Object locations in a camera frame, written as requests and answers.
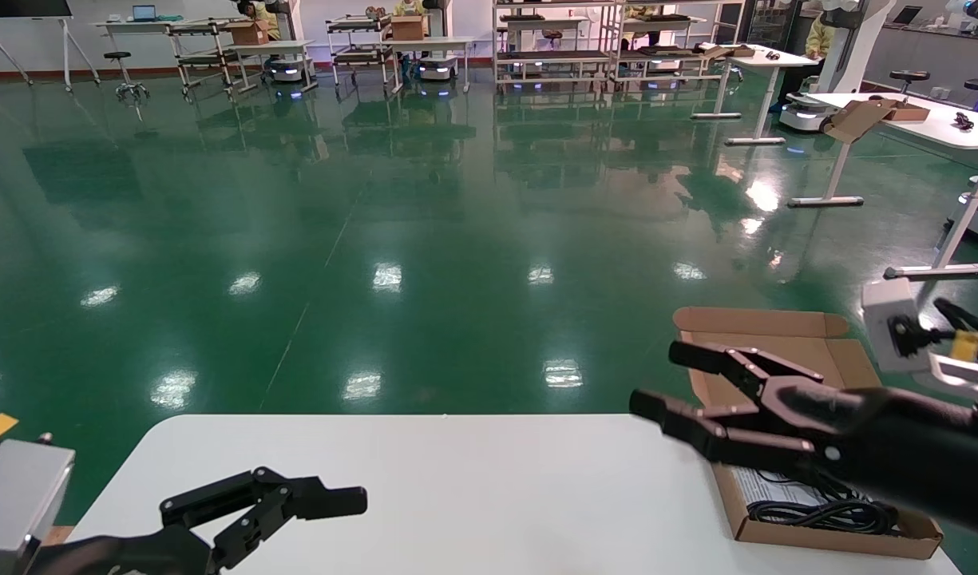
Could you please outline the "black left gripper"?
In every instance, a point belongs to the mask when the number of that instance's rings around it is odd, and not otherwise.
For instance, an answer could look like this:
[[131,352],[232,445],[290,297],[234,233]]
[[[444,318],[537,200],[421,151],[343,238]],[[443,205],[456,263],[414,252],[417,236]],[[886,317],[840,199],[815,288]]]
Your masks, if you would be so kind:
[[[289,478],[256,467],[165,499],[164,527],[136,537],[97,536],[41,547],[28,574],[211,574],[243,563],[289,521],[364,514],[363,487],[326,489],[318,477]],[[235,512],[243,516],[208,545],[192,531]]]

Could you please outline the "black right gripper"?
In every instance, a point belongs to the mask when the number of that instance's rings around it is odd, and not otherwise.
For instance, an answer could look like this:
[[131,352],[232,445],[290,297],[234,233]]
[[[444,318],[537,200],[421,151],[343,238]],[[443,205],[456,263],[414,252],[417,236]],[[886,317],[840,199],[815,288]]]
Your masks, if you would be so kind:
[[[630,414],[715,465],[825,474],[978,533],[978,410],[893,388],[837,390],[758,348],[675,341],[668,359],[722,376],[756,408],[703,409],[637,389]],[[794,378],[775,379],[778,376]],[[749,428],[770,416],[769,432]]]

